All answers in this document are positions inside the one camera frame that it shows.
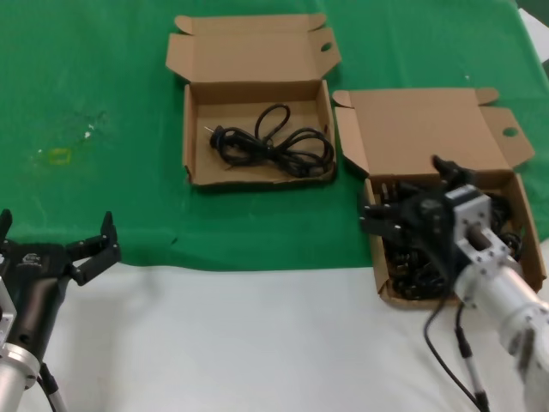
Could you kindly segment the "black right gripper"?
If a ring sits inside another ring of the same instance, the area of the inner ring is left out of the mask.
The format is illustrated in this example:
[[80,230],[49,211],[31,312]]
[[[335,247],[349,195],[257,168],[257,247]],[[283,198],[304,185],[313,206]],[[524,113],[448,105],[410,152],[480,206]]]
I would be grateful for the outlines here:
[[362,204],[359,225],[364,233],[379,236],[396,245],[419,248],[445,280],[452,293],[456,278],[466,266],[465,254],[455,242],[455,209],[466,195],[453,191],[474,183],[474,172],[438,155],[431,158],[445,191],[425,191],[397,203]]

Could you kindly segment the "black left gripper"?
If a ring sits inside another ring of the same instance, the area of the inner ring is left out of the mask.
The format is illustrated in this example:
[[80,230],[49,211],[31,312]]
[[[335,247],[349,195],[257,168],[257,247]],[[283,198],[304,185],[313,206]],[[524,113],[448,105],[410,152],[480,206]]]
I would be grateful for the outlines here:
[[65,250],[62,245],[8,241],[11,225],[12,214],[4,209],[1,277],[16,310],[7,342],[43,355],[71,278],[84,286],[121,261],[118,233],[111,211],[106,212],[99,235],[68,244]]

